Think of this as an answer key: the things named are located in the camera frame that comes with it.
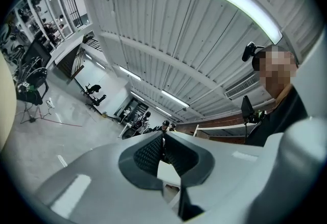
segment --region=tiled floor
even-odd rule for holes
[[[77,83],[73,80],[67,84],[60,71],[55,69],[49,73],[48,84],[50,89],[40,110],[42,114],[47,113],[45,100],[51,97],[55,108],[45,119],[52,121],[37,119],[33,123],[20,124],[23,113],[19,112],[25,105],[17,101],[18,114],[3,149],[7,163],[19,172],[19,177],[31,192],[63,167],[58,155],[69,164],[91,148],[120,141],[117,137],[123,129],[115,121],[89,110]]]

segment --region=white ceiling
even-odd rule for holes
[[[142,82],[129,78],[134,91],[175,121],[239,110],[222,92],[251,72],[251,65],[241,60],[250,41],[271,44],[247,15],[225,0],[89,1],[96,15],[92,20],[100,27],[95,34],[102,34],[99,42],[109,63],[140,76]],[[290,48],[285,39],[280,44]],[[173,65],[176,60],[180,65]],[[161,90],[191,107],[183,111]],[[270,99],[259,85],[251,91],[253,99],[256,93],[262,102]]]

